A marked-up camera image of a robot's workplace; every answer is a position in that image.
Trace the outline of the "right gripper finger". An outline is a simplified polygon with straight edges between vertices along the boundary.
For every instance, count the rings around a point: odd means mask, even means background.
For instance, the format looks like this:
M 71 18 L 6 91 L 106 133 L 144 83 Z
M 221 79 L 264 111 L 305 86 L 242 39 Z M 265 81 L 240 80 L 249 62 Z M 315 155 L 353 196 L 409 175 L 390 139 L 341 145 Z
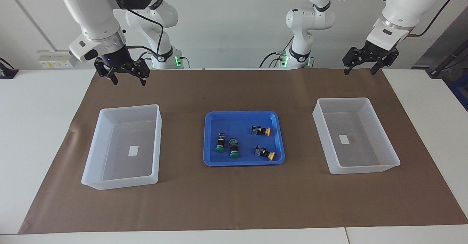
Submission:
M 95 59 L 94 66 L 97 71 L 97 74 L 100 77 L 105 77 L 112 81 L 113 85 L 118 84 L 118 79 L 115 76 L 116 70 L 114 68 L 107 69 L 102 59 Z
M 128 65 L 129 74 L 139 78 L 142 86 L 145 86 L 147 84 L 147 78 L 150 76 L 150 69 L 145 59 L 137 59 Z

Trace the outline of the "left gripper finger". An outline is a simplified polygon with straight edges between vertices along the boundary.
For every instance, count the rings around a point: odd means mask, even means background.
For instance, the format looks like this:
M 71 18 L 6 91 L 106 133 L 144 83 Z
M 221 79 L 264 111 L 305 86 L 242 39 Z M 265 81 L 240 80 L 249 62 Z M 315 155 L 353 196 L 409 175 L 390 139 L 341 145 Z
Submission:
M 351 70 L 358 65 L 369 61 L 370 51 L 368 48 L 358 49 L 351 47 L 341 60 L 344 65 L 344 74 L 347 76 Z
M 393 48 L 390 51 L 379 51 L 375 53 L 375 64 L 370 69 L 371 75 L 375 75 L 381 68 L 384 68 L 385 66 L 391 66 L 399 54 L 400 53 L 396 48 Z

